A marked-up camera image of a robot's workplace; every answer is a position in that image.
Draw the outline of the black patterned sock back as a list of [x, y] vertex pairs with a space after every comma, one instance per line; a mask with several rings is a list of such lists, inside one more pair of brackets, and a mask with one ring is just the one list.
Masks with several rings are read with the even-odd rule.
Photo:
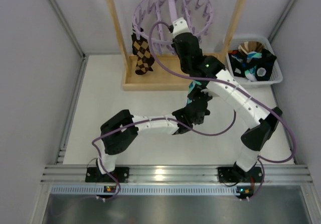
[[229, 60], [234, 76], [245, 78], [246, 56], [241, 53], [229, 53]]

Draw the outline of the black patterned sock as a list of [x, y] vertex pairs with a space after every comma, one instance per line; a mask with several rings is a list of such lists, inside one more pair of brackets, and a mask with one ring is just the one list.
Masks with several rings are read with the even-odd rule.
[[263, 49], [261, 53], [251, 52], [247, 55], [246, 70], [256, 67], [257, 81], [269, 81], [275, 61], [276, 56], [267, 49]]
[[234, 76], [245, 78], [246, 56], [241, 53], [229, 53], [229, 60]]

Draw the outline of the brown argyle sock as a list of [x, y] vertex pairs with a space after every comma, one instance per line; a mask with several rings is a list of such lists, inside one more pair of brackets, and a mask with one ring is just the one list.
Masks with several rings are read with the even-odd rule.
[[152, 65], [154, 64], [154, 58], [151, 55], [149, 44], [146, 38], [138, 34], [134, 26], [132, 26], [132, 53], [137, 57], [135, 66], [135, 74], [145, 75], [149, 71], [153, 71]]

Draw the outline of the black patterned sock front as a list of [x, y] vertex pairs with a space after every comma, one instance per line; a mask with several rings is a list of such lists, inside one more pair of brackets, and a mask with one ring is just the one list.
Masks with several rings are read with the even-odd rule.
[[251, 52], [247, 55], [246, 70], [256, 67], [257, 81], [269, 81], [275, 61], [276, 56], [267, 49], [263, 49], [261, 53]]

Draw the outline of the mint green sock back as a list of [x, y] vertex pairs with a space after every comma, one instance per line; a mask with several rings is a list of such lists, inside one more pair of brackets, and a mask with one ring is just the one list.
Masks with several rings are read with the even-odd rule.
[[195, 87], [201, 86], [202, 84], [198, 81], [192, 81], [189, 85], [189, 93], [193, 91]]

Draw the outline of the mint green sock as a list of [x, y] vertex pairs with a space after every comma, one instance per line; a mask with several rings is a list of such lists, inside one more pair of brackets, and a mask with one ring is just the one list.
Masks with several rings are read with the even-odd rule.
[[195, 87], [201, 86], [202, 84], [198, 81], [192, 81], [189, 85], [189, 93], [193, 91]]
[[244, 71], [245, 77], [251, 81], [251, 82], [255, 82], [257, 81], [256, 77], [255, 77], [255, 72], [256, 72], [256, 67], [250, 68], [248, 70]]

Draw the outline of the mint green sock front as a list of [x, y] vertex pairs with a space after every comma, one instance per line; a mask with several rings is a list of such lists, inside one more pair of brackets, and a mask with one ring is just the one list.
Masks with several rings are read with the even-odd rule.
[[255, 72], [256, 72], [256, 67], [250, 68], [248, 70], [244, 71], [245, 77], [251, 81], [251, 82], [255, 82], [257, 81], [256, 77], [255, 77]]

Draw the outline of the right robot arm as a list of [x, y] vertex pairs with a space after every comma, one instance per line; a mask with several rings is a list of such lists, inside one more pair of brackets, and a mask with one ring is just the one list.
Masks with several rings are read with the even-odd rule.
[[249, 172], [256, 164], [264, 144], [274, 133], [282, 115], [281, 109], [270, 109], [255, 101], [222, 62], [214, 56], [203, 54], [197, 37], [192, 33], [174, 36], [172, 47], [180, 60], [181, 70], [193, 79], [187, 105], [172, 113], [180, 121], [177, 133], [185, 133], [188, 127], [202, 124], [204, 117], [210, 114], [208, 102], [213, 94], [218, 95], [247, 126], [241, 136], [243, 147], [234, 168], [242, 174]]

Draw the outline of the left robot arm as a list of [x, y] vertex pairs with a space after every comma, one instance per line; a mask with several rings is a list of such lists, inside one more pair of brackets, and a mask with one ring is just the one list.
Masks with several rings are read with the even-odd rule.
[[165, 116], [135, 116], [128, 109], [121, 110], [100, 127], [101, 135], [110, 134], [101, 139], [97, 168], [102, 175], [115, 169], [117, 156], [124, 152], [139, 134], [181, 135], [193, 129], [194, 125], [204, 122], [210, 114], [208, 102], [212, 96], [201, 90], [188, 94], [184, 108]]

